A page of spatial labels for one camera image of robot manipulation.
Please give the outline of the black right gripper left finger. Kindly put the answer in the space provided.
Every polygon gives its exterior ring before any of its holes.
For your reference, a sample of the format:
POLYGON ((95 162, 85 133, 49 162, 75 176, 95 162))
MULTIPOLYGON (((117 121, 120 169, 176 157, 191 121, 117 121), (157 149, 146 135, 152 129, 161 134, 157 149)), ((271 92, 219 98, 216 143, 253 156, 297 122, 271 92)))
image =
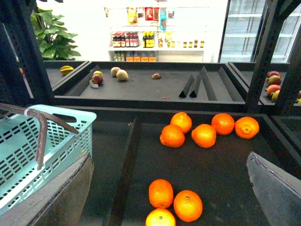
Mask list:
POLYGON ((76 226, 90 189, 94 164, 85 154, 66 170, 1 215, 2 226, 76 226))

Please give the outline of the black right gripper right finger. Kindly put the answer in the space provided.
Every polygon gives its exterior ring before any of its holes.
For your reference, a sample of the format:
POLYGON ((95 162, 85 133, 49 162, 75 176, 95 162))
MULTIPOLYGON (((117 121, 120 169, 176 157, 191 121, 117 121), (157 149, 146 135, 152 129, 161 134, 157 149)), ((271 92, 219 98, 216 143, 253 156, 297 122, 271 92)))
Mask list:
POLYGON ((271 226, 301 224, 301 181, 255 152, 246 162, 253 192, 271 226))

